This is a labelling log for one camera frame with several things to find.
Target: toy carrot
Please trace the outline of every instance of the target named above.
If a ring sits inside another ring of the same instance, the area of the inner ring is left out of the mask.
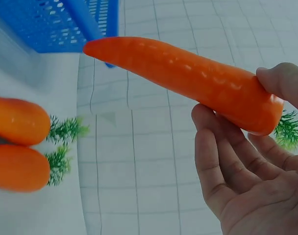
[[[20,145],[43,141],[50,131],[50,117],[35,103],[0,97],[0,137]]]
[[[50,165],[38,151],[18,145],[0,145],[0,188],[34,192],[47,185]]]
[[[140,37],[88,42],[84,53],[194,99],[256,135],[270,134],[284,101],[267,93],[255,74]]]

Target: hand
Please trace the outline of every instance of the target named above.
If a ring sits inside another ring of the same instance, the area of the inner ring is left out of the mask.
[[[298,108],[298,67],[259,69],[265,89]],[[224,235],[298,235],[298,155],[249,136],[203,105],[192,111],[203,197]]]

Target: blue plastic basket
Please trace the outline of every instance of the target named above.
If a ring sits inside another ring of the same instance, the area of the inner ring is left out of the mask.
[[[0,17],[38,53],[82,52],[118,36],[119,0],[0,0]]]

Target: carrot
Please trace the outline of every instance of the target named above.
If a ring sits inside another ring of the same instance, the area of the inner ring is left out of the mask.
[[[50,178],[50,166],[38,151],[19,145],[0,145],[0,188],[15,192],[33,192],[43,188]]]
[[[20,145],[43,141],[50,131],[50,117],[37,104],[0,97],[0,137]]]
[[[256,135],[270,134],[284,101],[267,93],[255,74],[140,37],[88,42],[83,52],[194,99]]]

